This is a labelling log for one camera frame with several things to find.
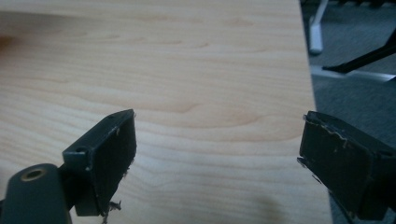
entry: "black bracket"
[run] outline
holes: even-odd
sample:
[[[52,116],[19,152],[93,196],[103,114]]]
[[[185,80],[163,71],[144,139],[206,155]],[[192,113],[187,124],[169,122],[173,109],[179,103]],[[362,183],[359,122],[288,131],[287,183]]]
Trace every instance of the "black bracket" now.
[[[8,182],[0,202],[0,223],[71,223],[78,216],[104,216],[134,159],[134,111],[102,119],[63,152],[64,164],[38,164]]]

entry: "wooden table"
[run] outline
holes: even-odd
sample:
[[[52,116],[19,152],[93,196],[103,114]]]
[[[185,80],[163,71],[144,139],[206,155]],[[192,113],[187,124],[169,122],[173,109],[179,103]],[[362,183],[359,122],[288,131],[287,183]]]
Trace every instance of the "wooden table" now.
[[[299,1],[0,3],[1,198],[127,108],[137,155],[109,223],[331,222],[296,162],[315,109]]]

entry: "chair leg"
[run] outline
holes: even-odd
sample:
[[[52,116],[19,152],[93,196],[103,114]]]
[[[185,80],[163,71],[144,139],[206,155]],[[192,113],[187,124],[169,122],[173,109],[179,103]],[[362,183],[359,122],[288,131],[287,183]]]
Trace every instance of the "chair leg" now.
[[[309,52],[320,54],[323,51],[320,21],[323,17],[329,0],[321,0],[315,17],[309,21]]]

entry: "black plastic part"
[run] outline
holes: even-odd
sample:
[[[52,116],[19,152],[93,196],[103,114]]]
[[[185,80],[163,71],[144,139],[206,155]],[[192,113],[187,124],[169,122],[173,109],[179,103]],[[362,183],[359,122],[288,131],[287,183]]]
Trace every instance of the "black plastic part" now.
[[[68,205],[75,205],[78,216],[106,216],[135,153],[132,109],[102,119],[63,152]]]
[[[310,169],[334,198],[360,219],[380,220],[395,210],[394,149],[340,119],[309,111],[299,163]]]
[[[71,223],[58,169],[52,164],[26,168],[9,179],[1,224]]]

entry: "screw hole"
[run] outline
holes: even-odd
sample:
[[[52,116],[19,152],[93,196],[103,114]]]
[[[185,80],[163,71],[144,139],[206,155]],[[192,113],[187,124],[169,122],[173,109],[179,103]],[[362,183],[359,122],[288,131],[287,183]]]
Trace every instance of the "screw hole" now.
[[[21,180],[22,181],[32,181],[32,180],[36,180],[38,178],[40,178],[41,176],[43,176],[47,171],[45,169],[42,168],[36,168],[34,170],[30,170],[27,171],[26,173],[24,173],[21,176]]]
[[[87,152],[87,151],[88,151],[88,149],[85,148],[85,147],[78,147],[78,148],[76,148],[76,152]]]

